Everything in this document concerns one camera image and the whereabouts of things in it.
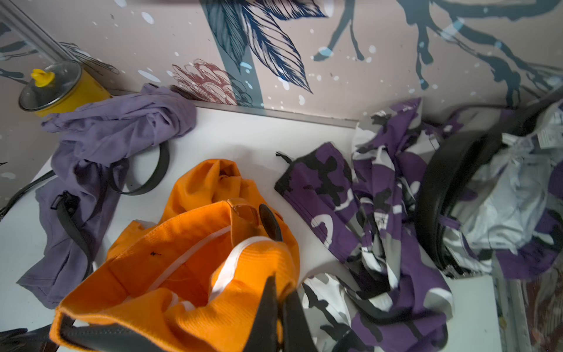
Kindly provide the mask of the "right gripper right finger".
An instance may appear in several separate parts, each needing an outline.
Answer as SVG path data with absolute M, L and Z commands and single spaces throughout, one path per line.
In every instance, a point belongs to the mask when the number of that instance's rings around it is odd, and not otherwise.
M 282 305 L 284 352 L 317 352 L 303 307 L 296 291 L 290 293 Z

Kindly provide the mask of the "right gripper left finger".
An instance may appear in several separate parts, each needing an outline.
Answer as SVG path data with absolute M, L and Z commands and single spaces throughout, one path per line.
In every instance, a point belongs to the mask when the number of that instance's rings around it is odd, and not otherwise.
M 260 304 L 243 352 L 276 352 L 278 347 L 277 321 L 279 303 L 274 276 L 268 277 Z

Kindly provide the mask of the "orange trousers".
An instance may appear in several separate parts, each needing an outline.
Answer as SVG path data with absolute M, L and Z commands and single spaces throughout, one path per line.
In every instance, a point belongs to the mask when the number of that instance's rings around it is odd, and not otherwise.
M 55 311 L 62 323 L 117 324 L 165 351 L 241 351 L 251 334 L 266 280 L 278 299 L 299 284 L 299 244 L 280 224 L 272 239 L 259 217 L 256 183 L 234 161 L 203 161 L 174 185 L 154 227 L 133 221 L 106 262 Z

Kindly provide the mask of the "purple camouflage trousers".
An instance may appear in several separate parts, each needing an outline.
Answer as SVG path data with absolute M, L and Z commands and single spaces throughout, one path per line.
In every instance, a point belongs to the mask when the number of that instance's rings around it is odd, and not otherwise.
M 416 233 L 435 151 L 454 133 L 513 111 L 471 106 L 433 126 L 413 99 L 362 118 L 349 160 L 331 143 L 288 160 L 276 191 L 355 280 L 322 273 L 300 286 L 319 351 L 440 351 L 454 309 L 447 278 L 530 280 L 552 267 L 562 253 L 562 99 L 530 133 L 503 133 L 501 149 L 440 216 L 444 254 L 462 274 L 438 269 Z

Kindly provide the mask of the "lavender purple trousers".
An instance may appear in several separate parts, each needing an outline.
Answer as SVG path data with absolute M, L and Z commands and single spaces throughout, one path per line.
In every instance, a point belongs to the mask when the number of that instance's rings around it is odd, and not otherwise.
M 147 84 L 138 94 L 123 95 L 76 111 L 51 114 L 44 131 L 58 133 L 51 159 L 56 176 L 39 188 L 39 219 L 46 234 L 43 258 L 20 280 L 48 309 L 56 308 L 89 274 L 87 257 L 63 229 L 51 205 L 64 192 L 78 199 L 72 215 L 90 240 L 93 261 L 101 247 L 121 194 L 132 156 L 162 142 L 185 136 L 196 126 L 196 107 L 181 94 Z

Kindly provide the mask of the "black leather belt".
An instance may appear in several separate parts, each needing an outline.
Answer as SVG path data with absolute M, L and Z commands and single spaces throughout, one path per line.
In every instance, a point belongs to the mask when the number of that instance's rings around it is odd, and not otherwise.
M 165 175 L 167 174 L 168 168 L 169 168 L 169 163 L 170 163 L 169 142 L 165 141 L 165 142 L 162 142 L 159 145 L 159 157 L 158 157 L 158 162 L 156 164 L 155 170 L 151 174 L 149 179 L 144 184 L 142 184 L 141 186 L 139 186 L 136 189 L 133 189 L 133 190 L 130 190 L 130 191 L 127 191 L 127 192 L 119 189 L 116 182 L 114 181 L 114 179 L 110 179 L 108 181 L 108 185 L 114 191 L 116 191 L 117 193 L 122 194 L 122 195 L 126 195 L 126 196 L 139 196 L 139 195 L 146 194 L 146 193 L 152 191 L 153 189 L 155 189 L 155 187 L 158 186 L 159 183 L 161 183 L 161 181 L 164 179 Z M 56 176 L 55 172 L 53 170 L 51 170 L 51 171 L 45 173 L 44 175 L 40 176 L 38 179 L 32 181 L 31 183 L 29 183 L 28 185 L 26 185 L 25 187 L 20 189 L 18 192 L 16 192 L 8 200 L 7 205 L 5 205 L 1 209 L 1 219 L 3 219 L 7 215 L 7 213 L 16 204 L 16 202 L 19 201 L 19 199 L 22 198 L 28 191 L 30 191 L 32 188 L 39 185 L 40 183 L 45 182 L 45 181 L 47 181 L 47 180 L 49 180 L 49 179 L 51 179 L 55 176 Z

